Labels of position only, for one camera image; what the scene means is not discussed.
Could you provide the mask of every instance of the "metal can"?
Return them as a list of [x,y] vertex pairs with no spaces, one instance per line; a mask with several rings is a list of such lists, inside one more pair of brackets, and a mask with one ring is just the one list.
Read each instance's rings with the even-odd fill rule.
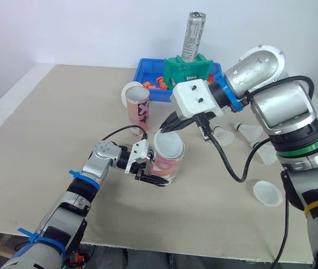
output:
[[191,12],[188,16],[181,55],[184,62],[193,62],[196,59],[205,21],[206,14],[201,12]]
[[[149,95],[150,91],[143,86],[134,86],[129,88],[126,93],[127,111],[129,122],[139,125],[145,131],[149,131]],[[130,128],[135,135],[141,135],[139,128]]]
[[185,143],[177,132],[161,133],[154,136],[154,157],[150,162],[150,175],[166,179],[169,185],[177,175],[185,154]]

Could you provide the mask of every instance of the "shuttlecock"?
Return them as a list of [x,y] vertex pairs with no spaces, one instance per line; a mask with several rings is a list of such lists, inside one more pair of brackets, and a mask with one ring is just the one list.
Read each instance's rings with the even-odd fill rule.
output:
[[[255,148],[259,142],[251,142],[250,146]],[[277,161],[276,151],[272,145],[264,144],[258,150],[257,153],[260,155],[265,165],[271,165]]]
[[263,132],[263,128],[260,125],[246,125],[243,123],[236,123],[234,128],[242,133],[243,136],[249,142],[255,142],[259,139],[260,135]]
[[225,130],[224,128],[221,128],[220,126],[216,126],[213,130],[213,135],[217,142],[224,147],[227,146],[228,144],[231,144],[234,139],[235,135],[233,132],[230,132],[228,130]]

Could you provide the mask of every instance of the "silver can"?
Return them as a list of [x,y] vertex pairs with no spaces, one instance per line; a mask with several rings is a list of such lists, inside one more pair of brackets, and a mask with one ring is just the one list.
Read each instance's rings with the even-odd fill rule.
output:
[[193,62],[196,59],[205,21],[206,14],[201,12],[191,12],[188,16],[181,55],[184,62]]

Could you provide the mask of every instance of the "floor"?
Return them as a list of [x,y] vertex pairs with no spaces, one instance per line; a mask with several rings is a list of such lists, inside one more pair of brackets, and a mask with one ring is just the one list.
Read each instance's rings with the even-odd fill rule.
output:
[[[14,248],[25,242],[26,238],[14,236],[5,246]],[[90,254],[92,245],[82,245],[81,251]],[[0,257],[0,267],[7,261]],[[268,269],[269,263],[251,263],[240,260],[189,256],[181,254],[167,254],[152,251],[138,251],[133,249],[100,247],[95,248],[87,269]],[[280,263],[277,269],[309,269],[310,265]]]

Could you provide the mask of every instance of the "green holder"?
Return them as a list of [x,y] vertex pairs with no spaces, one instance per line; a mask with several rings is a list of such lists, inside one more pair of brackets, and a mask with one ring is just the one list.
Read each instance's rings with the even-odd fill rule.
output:
[[202,54],[198,53],[194,62],[186,63],[181,56],[164,60],[164,82],[172,90],[179,82],[203,79],[209,76],[213,60],[208,61]]

